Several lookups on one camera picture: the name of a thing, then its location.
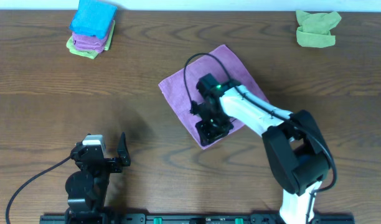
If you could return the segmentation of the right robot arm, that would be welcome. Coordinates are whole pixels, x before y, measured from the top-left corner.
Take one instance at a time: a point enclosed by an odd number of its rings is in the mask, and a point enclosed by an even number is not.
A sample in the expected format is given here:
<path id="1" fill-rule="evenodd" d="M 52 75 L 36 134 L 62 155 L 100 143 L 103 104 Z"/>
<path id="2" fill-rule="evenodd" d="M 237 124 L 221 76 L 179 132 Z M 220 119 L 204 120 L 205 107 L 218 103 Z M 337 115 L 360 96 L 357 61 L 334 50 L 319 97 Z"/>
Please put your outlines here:
<path id="1" fill-rule="evenodd" d="M 191 102 L 190 113 L 199 117 L 194 127 L 201 146 L 208 146 L 245 124 L 263 140 L 274 178 L 283 188 L 280 218 L 285 223 L 312 223 L 319 192 L 331 189 L 336 178 L 322 187 L 327 173 L 336 166 L 312 115 L 277 108 L 254 95 L 244 85 L 196 86 L 202 102 Z"/>

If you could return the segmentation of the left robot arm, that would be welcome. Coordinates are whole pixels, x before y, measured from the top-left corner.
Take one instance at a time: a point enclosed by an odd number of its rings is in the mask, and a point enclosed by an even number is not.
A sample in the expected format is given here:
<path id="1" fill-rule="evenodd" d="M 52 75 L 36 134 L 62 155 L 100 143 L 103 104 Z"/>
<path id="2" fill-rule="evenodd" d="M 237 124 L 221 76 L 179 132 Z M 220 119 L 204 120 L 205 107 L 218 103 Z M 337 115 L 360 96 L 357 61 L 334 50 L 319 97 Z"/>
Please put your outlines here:
<path id="1" fill-rule="evenodd" d="M 69 205 L 65 223 L 121 223 L 122 216 L 105 207 L 105 199 L 110 175 L 131 165 L 125 133 L 120 136 L 116 157 L 106 158 L 105 149 L 101 134 L 87 135 L 72 149 L 70 158 L 79 171 L 65 183 Z"/>

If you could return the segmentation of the purple microfibre cloth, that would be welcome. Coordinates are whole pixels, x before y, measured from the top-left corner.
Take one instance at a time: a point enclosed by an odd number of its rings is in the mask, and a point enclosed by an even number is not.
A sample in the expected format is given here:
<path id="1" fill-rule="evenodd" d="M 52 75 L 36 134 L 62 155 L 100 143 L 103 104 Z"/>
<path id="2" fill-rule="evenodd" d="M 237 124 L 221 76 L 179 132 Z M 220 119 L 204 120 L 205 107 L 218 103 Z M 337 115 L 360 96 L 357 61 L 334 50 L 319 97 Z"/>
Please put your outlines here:
<path id="1" fill-rule="evenodd" d="M 187 68 L 179 70 L 159 83 L 166 101 L 198 144 L 200 138 L 195 124 L 200 121 L 200 117 L 190 113 L 191 100 L 197 103 L 203 102 L 196 84 L 208 73 L 211 73 L 218 82 L 226 82 L 228 76 L 224 69 L 227 69 L 231 78 L 245 85 L 254 95 L 268 101 L 241 60 L 226 45 L 220 45 L 209 55 L 199 57 L 188 64 Z"/>

